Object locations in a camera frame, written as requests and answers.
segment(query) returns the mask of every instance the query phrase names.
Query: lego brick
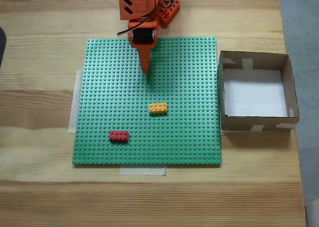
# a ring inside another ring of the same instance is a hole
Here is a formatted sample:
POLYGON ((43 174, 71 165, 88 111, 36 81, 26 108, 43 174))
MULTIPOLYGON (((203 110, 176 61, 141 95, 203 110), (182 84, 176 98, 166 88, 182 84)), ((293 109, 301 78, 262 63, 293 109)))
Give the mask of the lego brick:
POLYGON ((110 141, 129 141, 129 132, 128 131, 110 131, 109 136, 110 141))
POLYGON ((147 75, 127 39, 88 40, 73 163, 220 164, 215 38, 159 38, 147 75), (157 102, 169 111, 154 118, 157 102))
POLYGON ((167 103, 151 103, 149 105, 150 114, 167 113, 167 103))

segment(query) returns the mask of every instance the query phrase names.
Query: tape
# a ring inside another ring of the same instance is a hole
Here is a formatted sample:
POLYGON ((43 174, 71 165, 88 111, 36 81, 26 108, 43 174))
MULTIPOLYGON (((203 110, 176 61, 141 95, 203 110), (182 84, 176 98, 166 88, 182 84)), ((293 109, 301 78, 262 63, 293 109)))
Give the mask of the tape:
POLYGON ((75 133, 81 95, 83 69, 76 72, 68 132, 75 133))
POLYGON ((223 64, 236 64, 236 62, 230 58, 223 58, 223 64))
POLYGON ((120 175, 164 176, 166 165, 121 165, 120 175))
POLYGON ((243 70, 252 70, 253 69, 253 59, 252 58, 243 58, 241 59, 242 65, 243 65, 243 70))
POLYGON ((250 131, 262 131, 265 125, 253 125, 250 131))
POLYGON ((289 116, 290 116, 290 117, 295 117, 295 115, 294 115, 294 109, 293 109, 293 108, 290 108, 290 109, 289 109, 289 116))
POLYGON ((294 129, 296 127, 296 125, 295 124, 290 124, 290 123, 280 123, 280 124, 277 124, 277 127, 294 129))

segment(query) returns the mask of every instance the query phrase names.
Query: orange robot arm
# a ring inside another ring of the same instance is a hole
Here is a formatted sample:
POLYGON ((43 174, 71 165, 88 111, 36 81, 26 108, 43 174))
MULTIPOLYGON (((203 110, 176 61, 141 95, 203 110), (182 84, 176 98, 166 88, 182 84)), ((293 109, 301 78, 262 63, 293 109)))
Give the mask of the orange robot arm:
POLYGON ((142 71, 150 68, 150 50, 158 38, 158 24, 167 26, 179 10, 179 0, 120 0, 120 16, 129 20, 128 29, 118 35, 128 33, 130 44, 140 57, 142 71))

